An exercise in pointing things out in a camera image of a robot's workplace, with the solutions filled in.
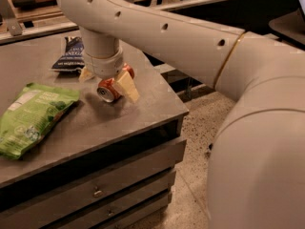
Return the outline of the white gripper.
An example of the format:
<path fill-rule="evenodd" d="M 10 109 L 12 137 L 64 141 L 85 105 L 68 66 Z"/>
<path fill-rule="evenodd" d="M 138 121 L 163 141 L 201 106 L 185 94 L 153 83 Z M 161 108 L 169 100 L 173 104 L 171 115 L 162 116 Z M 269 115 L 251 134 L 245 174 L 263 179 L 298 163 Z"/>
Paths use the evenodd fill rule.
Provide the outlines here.
<path fill-rule="evenodd" d="M 135 103 L 139 98 L 133 79 L 129 72 L 122 71 L 124 66 L 123 50 L 118 48 L 118 52 L 108 58 L 97 58 L 83 52 L 85 66 L 78 77 L 80 83 L 84 83 L 94 76 L 101 79 L 114 77 L 113 87 L 131 103 Z"/>

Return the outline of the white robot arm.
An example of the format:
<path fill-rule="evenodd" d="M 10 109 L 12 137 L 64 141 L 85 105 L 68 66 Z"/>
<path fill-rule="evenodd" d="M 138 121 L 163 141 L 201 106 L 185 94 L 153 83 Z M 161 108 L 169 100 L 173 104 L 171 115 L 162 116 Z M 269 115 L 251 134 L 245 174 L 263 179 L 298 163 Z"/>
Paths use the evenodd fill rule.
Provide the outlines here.
<path fill-rule="evenodd" d="M 127 0 L 57 0 L 88 69 L 111 78 L 124 41 L 234 100 L 213 142 L 210 229 L 305 229 L 305 53 Z"/>

